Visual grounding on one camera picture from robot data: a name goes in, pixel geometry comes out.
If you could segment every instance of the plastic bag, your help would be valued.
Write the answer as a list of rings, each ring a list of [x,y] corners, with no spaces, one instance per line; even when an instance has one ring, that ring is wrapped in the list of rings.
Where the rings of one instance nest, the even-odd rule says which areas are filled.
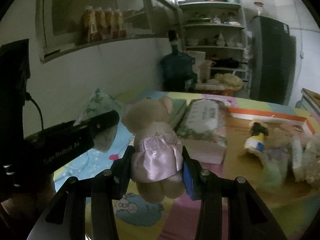
[[[304,181],[302,154],[300,138],[294,136],[292,142],[292,171],[296,182]]]
[[[273,193],[284,183],[290,156],[285,148],[266,150],[262,154],[264,161],[259,189]]]
[[[308,184],[320,189],[320,134],[315,134],[307,143],[302,158],[304,176]]]
[[[108,94],[103,93],[99,88],[95,90],[90,101],[87,104],[87,107],[84,111],[77,117],[74,125],[80,124],[82,121],[89,118],[95,117],[100,114],[116,110],[120,117],[123,114],[124,106],[122,103],[115,100]],[[100,152],[106,153],[117,133],[117,125],[106,129],[105,131],[99,133],[94,139],[94,149]]]

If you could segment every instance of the black cable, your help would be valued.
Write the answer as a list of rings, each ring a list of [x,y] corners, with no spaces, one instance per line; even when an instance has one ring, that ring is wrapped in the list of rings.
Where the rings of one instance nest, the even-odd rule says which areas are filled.
[[[38,109],[38,112],[40,114],[40,119],[41,119],[41,130],[43,130],[43,117],[42,117],[41,109],[38,106],[37,102],[34,101],[34,99],[31,97],[31,95],[28,92],[26,93],[26,101],[31,101]]]

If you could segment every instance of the black refrigerator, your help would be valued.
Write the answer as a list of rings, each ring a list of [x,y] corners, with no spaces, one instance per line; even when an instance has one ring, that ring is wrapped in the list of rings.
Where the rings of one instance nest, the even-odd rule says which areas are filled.
[[[252,81],[250,99],[287,105],[291,95],[295,46],[289,26],[258,16],[252,24]]]

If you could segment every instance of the stuffed toy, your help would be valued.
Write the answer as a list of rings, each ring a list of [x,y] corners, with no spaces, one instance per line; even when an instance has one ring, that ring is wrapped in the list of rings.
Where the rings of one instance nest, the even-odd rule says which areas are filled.
[[[298,127],[289,123],[281,124],[280,129],[287,132],[291,137],[298,136],[303,149],[307,146],[308,141],[310,141],[312,138],[311,136],[307,135],[303,130],[300,130]]]
[[[148,203],[160,203],[165,196],[174,199],[184,192],[182,143],[169,125],[173,101],[145,99],[131,106],[122,123],[135,135],[131,179]]]
[[[286,131],[280,128],[274,128],[273,133],[265,141],[265,146],[268,148],[287,148],[292,145],[292,137]]]

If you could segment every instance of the small bottle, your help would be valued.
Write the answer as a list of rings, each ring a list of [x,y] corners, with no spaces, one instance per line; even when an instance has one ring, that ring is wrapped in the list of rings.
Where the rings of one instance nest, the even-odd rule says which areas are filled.
[[[171,46],[171,51],[173,55],[177,55],[178,50],[178,34],[174,30],[169,30],[168,32],[169,43]]]
[[[109,38],[112,38],[113,31],[114,31],[114,25],[115,25],[115,16],[111,8],[108,8],[105,12],[105,20],[106,25],[108,28],[108,36]]]
[[[229,23],[235,23],[236,22],[235,14],[233,12],[229,12],[228,13],[228,22]]]
[[[219,38],[217,39],[217,45],[218,46],[225,46],[226,42],[222,36],[222,33],[220,33]]]
[[[95,12],[92,6],[86,6],[84,8],[83,20],[83,31],[82,39],[83,43],[90,43],[99,40],[99,33],[97,30],[97,22],[95,18]]]
[[[121,36],[121,31],[123,30],[123,17],[122,17],[122,13],[120,12],[119,9],[115,10],[114,13],[114,17],[115,17],[115,30],[113,32],[113,38],[119,38]]]
[[[101,38],[105,40],[108,35],[108,27],[106,24],[104,12],[101,7],[96,8],[95,17],[97,22],[98,33],[100,34]]]

